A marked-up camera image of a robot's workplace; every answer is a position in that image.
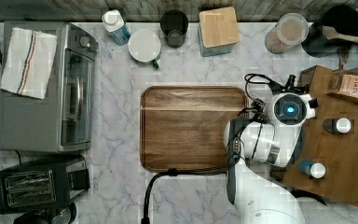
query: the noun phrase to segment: toaster oven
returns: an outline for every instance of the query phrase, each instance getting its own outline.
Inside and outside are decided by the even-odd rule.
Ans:
[[[57,49],[45,99],[1,91],[0,149],[64,152],[90,147],[97,41],[66,22],[7,21],[5,52],[13,27],[55,35]]]

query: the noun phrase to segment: wooden tray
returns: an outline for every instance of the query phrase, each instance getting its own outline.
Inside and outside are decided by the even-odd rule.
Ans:
[[[226,164],[226,124],[247,106],[233,87],[151,87],[141,101],[141,162],[151,172]]]

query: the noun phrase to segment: small bottle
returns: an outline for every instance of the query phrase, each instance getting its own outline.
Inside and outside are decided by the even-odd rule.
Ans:
[[[351,130],[351,121],[346,118],[342,119],[325,119],[322,124],[324,130],[329,133],[348,133]]]
[[[300,163],[300,170],[306,175],[313,178],[322,178],[326,173],[326,168],[321,164],[313,161],[302,161]]]
[[[103,17],[103,25],[118,45],[125,45],[130,40],[130,29],[123,21],[120,12],[112,10],[106,12]]]

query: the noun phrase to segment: blue light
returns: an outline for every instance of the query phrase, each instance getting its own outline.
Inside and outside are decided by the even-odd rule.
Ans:
[[[287,107],[287,113],[293,113],[295,112],[295,109],[292,107]]]

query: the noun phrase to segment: white bottle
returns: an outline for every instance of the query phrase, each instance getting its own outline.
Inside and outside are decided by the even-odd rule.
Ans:
[[[130,40],[130,29],[123,21],[120,12],[112,10],[106,12],[103,17],[103,25],[118,45],[125,45]]]

